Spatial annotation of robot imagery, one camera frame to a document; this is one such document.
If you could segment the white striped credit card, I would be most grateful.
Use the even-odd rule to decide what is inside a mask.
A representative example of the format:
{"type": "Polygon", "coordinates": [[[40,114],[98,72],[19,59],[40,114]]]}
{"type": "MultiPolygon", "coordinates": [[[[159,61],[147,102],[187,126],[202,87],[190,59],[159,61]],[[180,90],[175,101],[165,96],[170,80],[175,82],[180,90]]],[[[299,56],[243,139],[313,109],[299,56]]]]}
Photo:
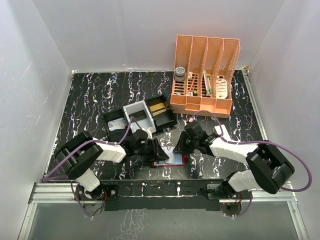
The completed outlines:
{"type": "Polygon", "coordinates": [[[168,159],[165,159],[165,163],[173,164],[173,162],[175,161],[175,154],[173,152],[174,148],[175,148],[174,146],[163,146],[162,147],[162,150],[168,156],[168,159]]]}

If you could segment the red leather card holder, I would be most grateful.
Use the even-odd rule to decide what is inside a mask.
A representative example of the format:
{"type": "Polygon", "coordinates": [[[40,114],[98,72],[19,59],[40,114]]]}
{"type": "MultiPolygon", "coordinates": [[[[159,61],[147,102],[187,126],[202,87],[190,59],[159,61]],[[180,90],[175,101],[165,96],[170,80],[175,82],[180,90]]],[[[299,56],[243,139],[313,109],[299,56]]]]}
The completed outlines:
{"type": "Polygon", "coordinates": [[[184,166],[188,154],[173,153],[174,146],[162,146],[162,150],[169,156],[169,159],[158,160],[152,163],[152,167],[176,167],[184,166]]]}

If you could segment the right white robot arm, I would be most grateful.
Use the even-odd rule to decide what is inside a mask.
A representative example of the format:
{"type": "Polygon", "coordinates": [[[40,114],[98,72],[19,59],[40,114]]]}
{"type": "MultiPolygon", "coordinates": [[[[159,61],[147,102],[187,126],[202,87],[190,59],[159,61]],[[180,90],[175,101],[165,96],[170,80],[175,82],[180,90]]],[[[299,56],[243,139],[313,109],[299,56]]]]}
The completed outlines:
{"type": "Polygon", "coordinates": [[[295,173],[289,160],[269,141],[249,144],[233,142],[224,125],[215,127],[212,134],[207,134],[197,121],[188,122],[173,152],[190,155],[195,150],[248,166],[245,171],[231,173],[211,191],[211,194],[222,198],[231,198],[237,193],[252,189],[276,194],[295,173]]]}

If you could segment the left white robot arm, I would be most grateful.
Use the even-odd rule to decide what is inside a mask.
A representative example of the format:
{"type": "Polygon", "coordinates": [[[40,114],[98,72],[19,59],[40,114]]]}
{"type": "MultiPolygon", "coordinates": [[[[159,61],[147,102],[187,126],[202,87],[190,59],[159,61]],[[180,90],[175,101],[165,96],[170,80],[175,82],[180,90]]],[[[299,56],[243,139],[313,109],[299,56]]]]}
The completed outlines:
{"type": "Polygon", "coordinates": [[[104,142],[84,131],[67,143],[55,154],[55,161],[67,175],[86,191],[92,193],[102,185],[90,169],[95,161],[120,163],[126,157],[142,156],[146,160],[165,161],[170,157],[164,152],[149,131],[138,129],[120,142],[104,142]]]}

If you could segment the white VIP card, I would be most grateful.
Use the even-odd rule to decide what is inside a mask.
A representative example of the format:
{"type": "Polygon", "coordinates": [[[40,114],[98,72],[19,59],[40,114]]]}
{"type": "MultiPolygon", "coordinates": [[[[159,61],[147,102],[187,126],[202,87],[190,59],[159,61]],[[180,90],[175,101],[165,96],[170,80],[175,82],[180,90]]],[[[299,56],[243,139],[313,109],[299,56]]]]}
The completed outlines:
{"type": "Polygon", "coordinates": [[[124,118],[118,118],[118,119],[109,121],[107,123],[107,126],[110,131],[115,131],[115,130],[125,129],[127,127],[127,124],[124,118]]]}

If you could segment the black card in grey tray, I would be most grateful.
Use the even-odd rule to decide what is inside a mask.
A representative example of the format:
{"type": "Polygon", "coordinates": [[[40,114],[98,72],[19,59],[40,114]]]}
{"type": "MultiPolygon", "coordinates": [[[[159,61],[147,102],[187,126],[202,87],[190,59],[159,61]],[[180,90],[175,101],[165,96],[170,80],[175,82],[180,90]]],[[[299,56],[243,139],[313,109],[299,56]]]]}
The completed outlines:
{"type": "Polygon", "coordinates": [[[137,112],[134,112],[132,114],[129,115],[129,118],[135,118],[136,121],[144,121],[148,118],[146,112],[144,110],[140,110],[140,111],[137,111],[137,112]]]}

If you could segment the grey plastic tray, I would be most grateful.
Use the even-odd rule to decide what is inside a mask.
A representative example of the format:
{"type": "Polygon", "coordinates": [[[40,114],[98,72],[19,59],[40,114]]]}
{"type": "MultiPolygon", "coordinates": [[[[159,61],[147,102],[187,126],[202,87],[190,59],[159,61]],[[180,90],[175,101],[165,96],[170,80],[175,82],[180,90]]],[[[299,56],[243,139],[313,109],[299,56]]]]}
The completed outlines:
{"type": "Polygon", "coordinates": [[[144,100],[125,105],[123,107],[123,113],[128,121],[130,121],[130,117],[136,119],[137,123],[134,121],[131,122],[130,128],[132,133],[138,130],[139,126],[142,129],[150,130],[152,134],[156,132],[153,116],[144,100]]]}

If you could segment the black open tray box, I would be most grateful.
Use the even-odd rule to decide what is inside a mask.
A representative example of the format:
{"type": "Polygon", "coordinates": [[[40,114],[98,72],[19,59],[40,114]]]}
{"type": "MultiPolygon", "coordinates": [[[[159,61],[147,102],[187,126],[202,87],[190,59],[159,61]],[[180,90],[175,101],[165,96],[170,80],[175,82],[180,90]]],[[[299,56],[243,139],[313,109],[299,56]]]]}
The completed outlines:
{"type": "Polygon", "coordinates": [[[155,124],[156,132],[159,133],[177,124],[177,117],[168,97],[164,94],[146,100],[147,107],[155,124]]]}

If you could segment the white small box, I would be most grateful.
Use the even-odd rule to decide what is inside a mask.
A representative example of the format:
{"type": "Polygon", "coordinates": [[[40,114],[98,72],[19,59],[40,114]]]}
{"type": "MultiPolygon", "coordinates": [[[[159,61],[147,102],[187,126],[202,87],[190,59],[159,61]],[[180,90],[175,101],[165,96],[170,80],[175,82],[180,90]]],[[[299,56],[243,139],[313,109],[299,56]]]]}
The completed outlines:
{"type": "Polygon", "coordinates": [[[230,134],[226,128],[226,126],[224,124],[221,125],[221,127],[219,126],[215,126],[214,127],[214,131],[218,134],[218,135],[222,135],[222,137],[227,140],[227,141],[231,141],[231,137],[230,134]]]}

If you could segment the white label packet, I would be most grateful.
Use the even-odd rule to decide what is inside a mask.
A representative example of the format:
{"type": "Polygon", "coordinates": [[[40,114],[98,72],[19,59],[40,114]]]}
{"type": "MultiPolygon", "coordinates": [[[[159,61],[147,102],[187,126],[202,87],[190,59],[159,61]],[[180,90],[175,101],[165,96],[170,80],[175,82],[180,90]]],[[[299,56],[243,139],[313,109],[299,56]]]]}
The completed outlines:
{"type": "Polygon", "coordinates": [[[216,79],[215,96],[217,99],[226,99],[228,97],[228,82],[224,78],[216,79]]]}

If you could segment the small round jar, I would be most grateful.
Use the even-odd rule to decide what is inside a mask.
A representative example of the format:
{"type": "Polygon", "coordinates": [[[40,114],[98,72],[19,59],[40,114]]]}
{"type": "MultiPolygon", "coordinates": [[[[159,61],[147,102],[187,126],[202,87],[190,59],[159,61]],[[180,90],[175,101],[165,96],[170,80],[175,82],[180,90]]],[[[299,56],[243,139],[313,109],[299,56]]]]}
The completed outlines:
{"type": "Polygon", "coordinates": [[[186,76],[186,69],[182,66],[178,66],[174,70],[174,80],[176,82],[184,82],[186,76]]]}

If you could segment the orange plastic file organizer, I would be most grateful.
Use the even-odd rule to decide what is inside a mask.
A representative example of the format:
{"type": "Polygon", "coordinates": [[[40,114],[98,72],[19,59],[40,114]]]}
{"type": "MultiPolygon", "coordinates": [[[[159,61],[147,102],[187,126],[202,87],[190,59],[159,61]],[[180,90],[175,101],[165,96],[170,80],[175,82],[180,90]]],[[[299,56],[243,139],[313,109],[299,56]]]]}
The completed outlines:
{"type": "Polygon", "coordinates": [[[174,73],[185,68],[184,82],[172,83],[170,104],[177,114],[228,118],[233,105],[232,79],[240,55],[238,38],[195,35],[176,37],[174,73]],[[227,80],[228,96],[216,98],[216,80],[227,80]]]}

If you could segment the black front mounting rail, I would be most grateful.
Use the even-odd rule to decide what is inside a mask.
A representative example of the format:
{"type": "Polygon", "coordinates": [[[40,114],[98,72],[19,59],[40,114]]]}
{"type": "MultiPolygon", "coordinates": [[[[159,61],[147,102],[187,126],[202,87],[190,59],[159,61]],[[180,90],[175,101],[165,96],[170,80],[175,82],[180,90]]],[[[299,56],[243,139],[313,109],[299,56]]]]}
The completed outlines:
{"type": "Polygon", "coordinates": [[[207,192],[219,186],[214,179],[104,180],[115,187],[115,197],[108,194],[106,211],[204,209],[219,211],[225,199],[207,192]]]}

